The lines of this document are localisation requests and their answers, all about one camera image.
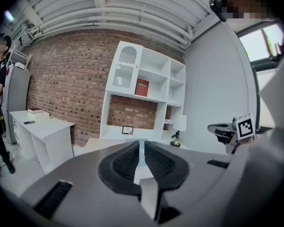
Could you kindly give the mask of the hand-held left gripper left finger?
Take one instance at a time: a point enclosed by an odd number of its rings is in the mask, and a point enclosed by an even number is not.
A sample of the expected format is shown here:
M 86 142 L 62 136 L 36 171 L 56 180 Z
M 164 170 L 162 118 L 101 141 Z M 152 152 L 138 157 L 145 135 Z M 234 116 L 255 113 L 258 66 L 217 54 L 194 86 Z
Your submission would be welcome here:
M 112 191 L 123 195 L 141 196 L 142 190 L 134 183 L 140 161 L 140 143 L 131 141 L 128 146 L 106 156 L 98 166 L 98 175 Z

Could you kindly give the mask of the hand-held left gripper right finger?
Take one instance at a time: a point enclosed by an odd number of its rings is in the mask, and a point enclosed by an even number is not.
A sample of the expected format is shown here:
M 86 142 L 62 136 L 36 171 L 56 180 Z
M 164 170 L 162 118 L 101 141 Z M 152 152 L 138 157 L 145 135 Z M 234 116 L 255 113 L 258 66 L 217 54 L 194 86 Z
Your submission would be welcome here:
M 163 224 L 178 215 L 180 211 L 169 206 L 164 192 L 178 189 L 189 175 L 189 165 L 181 157 L 161 148 L 157 143 L 144 143 L 145 162 L 158 185 L 158 197 L 154 221 Z

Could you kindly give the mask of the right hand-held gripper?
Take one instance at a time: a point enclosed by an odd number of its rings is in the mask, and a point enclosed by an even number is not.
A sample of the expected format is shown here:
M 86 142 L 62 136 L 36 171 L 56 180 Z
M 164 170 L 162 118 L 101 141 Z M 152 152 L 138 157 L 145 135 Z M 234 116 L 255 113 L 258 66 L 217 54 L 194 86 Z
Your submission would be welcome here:
M 234 155 L 240 146 L 250 143 L 256 137 L 252 113 L 234 117 L 231 123 L 210 124 L 207 129 L 214 132 L 217 140 L 225 145 L 229 155 Z

